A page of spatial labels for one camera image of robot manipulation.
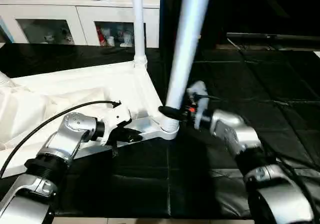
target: glass cabinet door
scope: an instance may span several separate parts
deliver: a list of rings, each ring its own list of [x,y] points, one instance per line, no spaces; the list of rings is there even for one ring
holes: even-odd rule
[[[133,8],[78,6],[84,36],[93,46],[134,46]],[[143,9],[144,43],[147,48],[159,46],[159,9]]]
[[[13,43],[86,45],[75,6],[0,5]]]
[[[17,19],[30,44],[74,45],[66,20]]]
[[[101,46],[133,47],[135,44],[133,23],[95,22],[95,28]]]

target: white pole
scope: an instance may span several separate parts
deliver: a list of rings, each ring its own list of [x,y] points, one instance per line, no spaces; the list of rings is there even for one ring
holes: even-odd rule
[[[209,0],[182,0],[174,60],[172,64],[166,105],[179,109],[186,91],[190,70],[196,53],[199,35]],[[161,128],[176,132],[179,121],[164,118]]]
[[[145,31],[144,31],[144,12],[142,6],[142,0],[132,0],[134,7],[134,59],[136,64],[146,65],[146,54],[145,54]]]

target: black table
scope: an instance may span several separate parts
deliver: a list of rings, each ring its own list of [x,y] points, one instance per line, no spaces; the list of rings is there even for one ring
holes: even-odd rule
[[[18,77],[133,59],[133,49],[10,44],[0,71]],[[165,99],[168,71],[147,49],[148,72]],[[202,51],[190,83],[203,80],[211,107],[250,121],[273,148],[320,164],[320,60],[311,52]],[[57,215],[156,218],[249,218],[242,176],[222,142],[181,126],[160,138],[74,161],[54,204]],[[320,175],[292,162],[320,203]],[[16,177],[0,182],[0,198]]]

